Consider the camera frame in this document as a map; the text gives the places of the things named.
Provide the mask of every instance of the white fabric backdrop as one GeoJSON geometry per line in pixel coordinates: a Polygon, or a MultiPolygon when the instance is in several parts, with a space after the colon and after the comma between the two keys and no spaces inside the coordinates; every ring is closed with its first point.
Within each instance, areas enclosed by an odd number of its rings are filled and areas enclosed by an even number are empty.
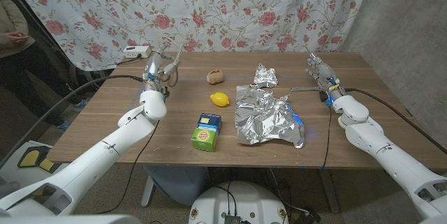
{"type": "Polygon", "coordinates": [[[336,51],[362,0],[27,0],[82,70],[114,68],[127,45],[186,51],[336,51]]]}

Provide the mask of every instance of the lemon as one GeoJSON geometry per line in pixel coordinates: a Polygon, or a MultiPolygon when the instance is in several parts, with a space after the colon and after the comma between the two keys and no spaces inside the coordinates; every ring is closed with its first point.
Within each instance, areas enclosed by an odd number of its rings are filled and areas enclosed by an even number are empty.
{"type": "Polygon", "coordinates": [[[217,92],[215,94],[212,94],[210,96],[212,99],[212,102],[217,106],[225,106],[230,103],[228,96],[226,94],[223,94],[221,92],[217,92]]]}

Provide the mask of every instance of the crumpled aluminum foil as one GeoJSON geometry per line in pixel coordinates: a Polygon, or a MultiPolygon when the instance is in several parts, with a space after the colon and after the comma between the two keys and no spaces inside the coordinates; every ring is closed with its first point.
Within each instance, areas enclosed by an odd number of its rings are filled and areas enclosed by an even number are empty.
{"type": "Polygon", "coordinates": [[[286,101],[287,96],[274,98],[272,92],[257,85],[236,87],[237,141],[257,144],[282,139],[292,142],[295,148],[303,148],[305,126],[286,101]]]}
{"type": "Polygon", "coordinates": [[[258,67],[256,68],[254,83],[257,84],[259,88],[275,87],[278,84],[278,79],[274,73],[274,69],[271,68],[267,70],[267,68],[263,64],[259,64],[258,67]]]}

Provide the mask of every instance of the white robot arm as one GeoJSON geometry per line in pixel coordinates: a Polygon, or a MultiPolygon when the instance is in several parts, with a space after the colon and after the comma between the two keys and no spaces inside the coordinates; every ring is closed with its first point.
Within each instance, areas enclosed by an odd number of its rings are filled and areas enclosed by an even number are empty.
{"type": "Polygon", "coordinates": [[[143,80],[145,90],[140,95],[140,106],[128,111],[119,121],[119,128],[76,158],[72,163],[47,179],[22,188],[0,200],[3,215],[24,218],[27,216],[65,216],[73,212],[82,196],[105,172],[134,144],[148,136],[154,124],[165,117],[166,87],[161,86],[162,75],[172,75],[180,60],[163,53],[163,46],[147,62],[143,80]],[[162,67],[162,57],[174,61],[167,65],[169,73],[162,67]],[[39,191],[51,191],[44,202],[32,196],[39,191]]]}
{"type": "Polygon", "coordinates": [[[404,189],[424,219],[447,216],[447,178],[433,173],[385,135],[368,109],[347,95],[331,67],[311,53],[308,60],[314,71],[306,71],[327,93],[346,138],[357,148],[374,157],[404,189]]]}

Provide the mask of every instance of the metal screw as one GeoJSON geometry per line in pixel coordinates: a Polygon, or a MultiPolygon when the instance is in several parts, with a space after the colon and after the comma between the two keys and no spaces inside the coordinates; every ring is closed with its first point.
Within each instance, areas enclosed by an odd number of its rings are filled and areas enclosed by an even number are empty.
{"type": "Polygon", "coordinates": [[[196,207],[195,209],[192,209],[192,210],[191,210],[191,217],[192,217],[193,219],[195,219],[197,216],[198,216],[198,209],[197,209],[197,207],[196,207]]]}
{"type": "Polygon", "coordinates": [[[279,217],[281,217],[281,218],[285,218],[286,215],[287,215],[287,212],[286,212],[286,210],[280,208],[280,209],[278,209],[278,215],[279,215],[279,217]]]}

